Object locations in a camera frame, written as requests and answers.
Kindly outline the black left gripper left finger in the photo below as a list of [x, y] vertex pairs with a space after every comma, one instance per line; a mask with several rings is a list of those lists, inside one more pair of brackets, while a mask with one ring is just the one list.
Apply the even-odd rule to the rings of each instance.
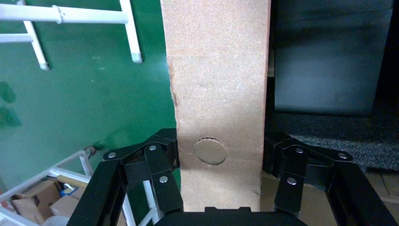
[[183, 211], [172, 172], [179, 166], [176, 129], [161, 129], [142, 143], [104, 154], [68, 221], [69, 226], [114, 226], [126, 195], [136, 185], [150, 185], [148, 217], [153, 225]]

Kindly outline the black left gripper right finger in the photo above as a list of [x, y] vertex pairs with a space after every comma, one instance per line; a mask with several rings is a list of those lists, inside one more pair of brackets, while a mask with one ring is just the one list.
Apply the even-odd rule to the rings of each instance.
[[339, 226], [395, 226], [386, 208], [350, 154], [305, 144], [281, 131], [264, 136], [263, 170], [279, 179], [277, 211], [298, 216], [305, 184], [327, 196]]

